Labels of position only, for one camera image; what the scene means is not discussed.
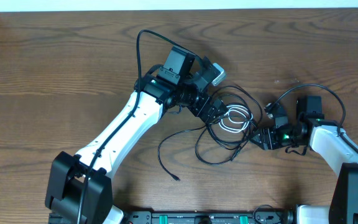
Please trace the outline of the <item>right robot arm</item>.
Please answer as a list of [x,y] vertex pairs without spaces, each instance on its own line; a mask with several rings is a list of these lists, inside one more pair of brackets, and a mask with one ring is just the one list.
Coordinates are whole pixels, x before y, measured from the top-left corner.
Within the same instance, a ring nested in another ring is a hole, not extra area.
[[250,138],[263,150],[285,148],[287,153],[304,148],[318,153],[337,175],[329,206],[297,205],[284,212],[280,223],[348,223],[358,224],[358,146],[341,124],[327,120],[321,97],[306,96],[296,102],[296,124],[288,122],[282,105],[265,107],[271,127],[258,129]]

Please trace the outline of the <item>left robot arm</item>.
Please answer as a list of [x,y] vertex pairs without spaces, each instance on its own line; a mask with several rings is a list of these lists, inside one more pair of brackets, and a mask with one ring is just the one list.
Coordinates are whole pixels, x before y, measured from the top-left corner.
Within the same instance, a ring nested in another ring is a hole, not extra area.
[[62,151],[53,160],[45,206],[71,223],[120,223],[124,212],[114,206],[112,181],[141,136],[174,106],[188,108],[202,122],[211,124],[226,114],[219,99],[208,94],[226,72],[207,57],[191,73],[197,56],[172,47],[165,63],[151,67],[134,85],[122,111],[88,145],[71,156]]

